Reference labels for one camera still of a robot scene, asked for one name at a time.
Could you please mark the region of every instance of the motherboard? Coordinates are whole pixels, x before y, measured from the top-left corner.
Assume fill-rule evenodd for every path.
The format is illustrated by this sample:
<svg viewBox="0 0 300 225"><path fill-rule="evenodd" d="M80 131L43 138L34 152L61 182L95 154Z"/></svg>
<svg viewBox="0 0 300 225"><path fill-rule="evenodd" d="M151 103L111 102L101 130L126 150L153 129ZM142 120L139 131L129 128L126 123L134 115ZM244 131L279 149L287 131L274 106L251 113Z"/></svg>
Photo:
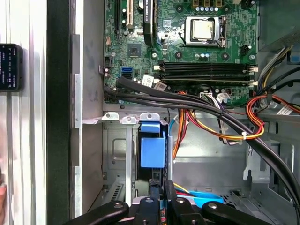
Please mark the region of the motherboard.
<svg viewBox="0 0 300 225"><path fill-rule="evenodd" d="M106 0L105 85L117 90L123 76L164 91L213 89L238 105L254 89L256 23L249 0Z"/></svg>

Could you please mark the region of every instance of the finger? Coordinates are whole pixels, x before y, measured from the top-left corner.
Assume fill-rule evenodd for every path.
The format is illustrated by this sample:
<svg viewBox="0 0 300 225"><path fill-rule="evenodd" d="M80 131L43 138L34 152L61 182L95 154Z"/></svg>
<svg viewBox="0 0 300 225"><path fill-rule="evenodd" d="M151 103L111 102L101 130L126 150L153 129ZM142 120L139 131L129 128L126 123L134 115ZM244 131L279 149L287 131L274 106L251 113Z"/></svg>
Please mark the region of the finger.
<svg viewBox="0 0 300 225"><path fill-rule="evenodd" d="M5 212L4 210L0 213L0 225L4 224Z"/></svg>
<svg viewBox="0 0 300 225"><path fill-rule="evenodd" d="M6 185L0 186L0 213L3 209L3 203L6 197Z"/></svg>

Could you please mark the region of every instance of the cable tie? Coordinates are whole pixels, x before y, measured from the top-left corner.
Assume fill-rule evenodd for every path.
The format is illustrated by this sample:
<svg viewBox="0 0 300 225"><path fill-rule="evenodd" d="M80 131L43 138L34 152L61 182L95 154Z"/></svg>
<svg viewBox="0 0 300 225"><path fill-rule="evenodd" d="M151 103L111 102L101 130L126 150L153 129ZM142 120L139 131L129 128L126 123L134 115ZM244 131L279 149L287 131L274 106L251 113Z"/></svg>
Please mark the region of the cable tie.
<svg viewBox="0 0 300 225"><path fill-rule="evenodd" d="M245 131L242 132L242 135L243 135L243 140L246 140L247 138L247 133Z"/></svg>
<svg viewBox="0 0 300 225"><path fill-rule="evenodd" d="M270 105L272 101L272 92L268 90L267 92L267 104Z"/></svg>

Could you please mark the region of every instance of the yellow wire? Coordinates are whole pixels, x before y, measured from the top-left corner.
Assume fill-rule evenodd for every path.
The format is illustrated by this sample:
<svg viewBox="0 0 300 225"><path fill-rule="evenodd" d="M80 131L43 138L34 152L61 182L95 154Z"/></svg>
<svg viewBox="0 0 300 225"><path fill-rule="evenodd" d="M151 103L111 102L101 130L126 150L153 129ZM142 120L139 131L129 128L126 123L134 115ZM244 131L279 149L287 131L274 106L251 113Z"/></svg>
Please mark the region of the yellow wire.
<svg viewBox="0 0 300 225"><path fill-rule="evenodd" d="M286 50L279 56L279 58L281 58L281 57L283 57L285 54L287 54L287 52L288 52L289 50L291 50L292 48L293 48L293 46L291 46L291 47L289 47L288 49L286 49ZM267 81L268 81L268 79L269 79L269 77L270 77L270 75L271 75L271 73L272 73L273 70L274 70L274 67L268 72L266 78L264 79L264 82L263 82L263 88L265 88L265 87L267 86Z"/></svg>
<svg viewBox="0 0 300 225"><path fill-rule="evenodd" d="M181 190L184 190L185 192L189 193L189 191L186 190L185 188L183 188L182 186L180 186L180 185L178 185L178 184L176 184L176 183L174 183L174 185L175 185L176 187L180 188Z"/></svg>
<svg viewBox="0 0 300 225"><path fill-rule="evenodd" d="M223 137L223 138L226 138L226 139L231 139L231 140L243 140L244 139L244 136L232 136L232 135L223 135L223 134L220 134L219 132L216 132L214 131L213 129L209 128L208 126L204 125L203 123L201 123L195 116L194 113L191 113L191 116L197 120L197 122L203 126L206 130L209 130L210 132L213 132L215 134L217 134L217 136L219 137ZM255 135L247 135L246 136L246 139L250 139L250 138L257 138L259 136L261 136L262 134L264 133L264 127L262 128L262 131L258 134L255 134Z"/></svg>

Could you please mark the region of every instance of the black ram slot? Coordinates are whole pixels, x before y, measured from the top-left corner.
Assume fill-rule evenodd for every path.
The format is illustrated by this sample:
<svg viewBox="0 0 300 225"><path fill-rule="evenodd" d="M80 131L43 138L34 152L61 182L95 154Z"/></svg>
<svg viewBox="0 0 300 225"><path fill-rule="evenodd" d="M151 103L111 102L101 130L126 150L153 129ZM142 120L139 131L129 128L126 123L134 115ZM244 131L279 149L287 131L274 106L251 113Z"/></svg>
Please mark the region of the black ram slot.
<svg viewBox="0 0 300 225"><path fill-rule="evenodd" d="M164 62L160 65L163 73L182 74L247 74L251 66L249 64L234 63L173 63Z"/></svg>
<svg viewBox="0 0 300 225"><path fill-rule="evenodd" d="M218 81L250 81L251 76L249 75L169 75L169 74L161 74L159 78L162 81L203 81L203 80L218 80Z"/></svg>
<svg viewBox="0 0 300 225"><path fill-rule="evenodd" d="M115 0L114 2L114 32L117 35L117 38L120 38L120 5L121 0Z"/></svg>

